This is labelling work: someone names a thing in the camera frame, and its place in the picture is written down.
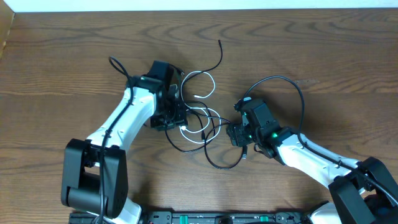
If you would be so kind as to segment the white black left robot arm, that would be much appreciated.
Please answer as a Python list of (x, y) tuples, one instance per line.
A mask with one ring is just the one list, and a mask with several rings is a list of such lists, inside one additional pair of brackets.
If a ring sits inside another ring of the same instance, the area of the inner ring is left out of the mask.
[(128, 77), (122, 100), (101, 127), (67, 144), (61, 202), (88, 213), (85, 223), (138, 223), (142, 208), (127, 196), (127, 154), (149, 118), (164, 124), (176, 118), (182, 75), (168, 68)]

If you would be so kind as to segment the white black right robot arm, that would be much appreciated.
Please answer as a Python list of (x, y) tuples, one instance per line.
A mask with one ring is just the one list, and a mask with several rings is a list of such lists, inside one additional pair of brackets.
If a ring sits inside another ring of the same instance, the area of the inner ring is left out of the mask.
[(397, 182), (383, 162), (347, 158), (310, 141), (291, 128), (281, 128), (271, 116), (251, 119), (226, 130), (234, 146), (254, 149), (270, 159), (307, 174), (331, 194), (308, 212), (306, 223), (397, 223)]

